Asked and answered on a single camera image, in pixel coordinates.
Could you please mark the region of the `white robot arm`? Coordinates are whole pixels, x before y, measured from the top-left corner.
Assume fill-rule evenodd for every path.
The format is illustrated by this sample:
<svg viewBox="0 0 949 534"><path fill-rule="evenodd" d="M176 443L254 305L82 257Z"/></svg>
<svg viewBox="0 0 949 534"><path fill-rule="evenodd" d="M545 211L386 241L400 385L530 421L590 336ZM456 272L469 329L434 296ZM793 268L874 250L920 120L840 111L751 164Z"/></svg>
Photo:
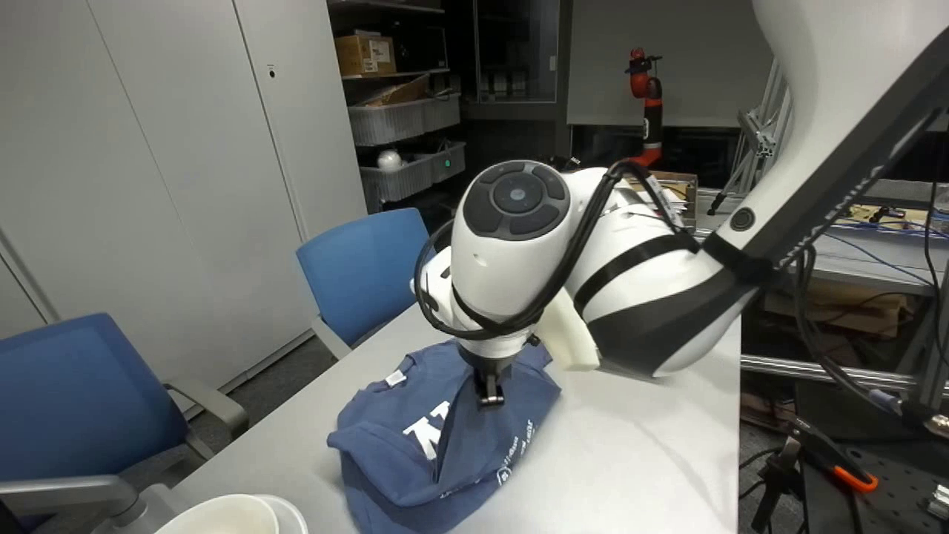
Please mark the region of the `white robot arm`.
<svg viewBox="0 0 949 534"><path fill-rule="evenodd" d="M751 0L787 81L776 158L726 219L681 228L638 158L560 173L498 161L465 188L450 244L413 293L475 372L484 404L554 296L593 354L641 378L702 358L748 300L776 281L947 106L949 0Z"/></svg>

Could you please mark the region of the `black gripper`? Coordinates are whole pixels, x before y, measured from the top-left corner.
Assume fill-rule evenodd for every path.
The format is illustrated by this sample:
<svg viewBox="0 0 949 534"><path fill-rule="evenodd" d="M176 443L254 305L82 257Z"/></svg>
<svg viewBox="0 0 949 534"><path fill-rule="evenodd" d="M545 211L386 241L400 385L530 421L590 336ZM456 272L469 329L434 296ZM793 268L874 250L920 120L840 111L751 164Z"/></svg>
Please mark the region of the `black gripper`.
<svg viewBox="0 0 949 534"><path fill-rule="evenodd" d="M501 407L505 404L505 378L509 372L508 358L475 358L475 395L480 407Z"/></svg>

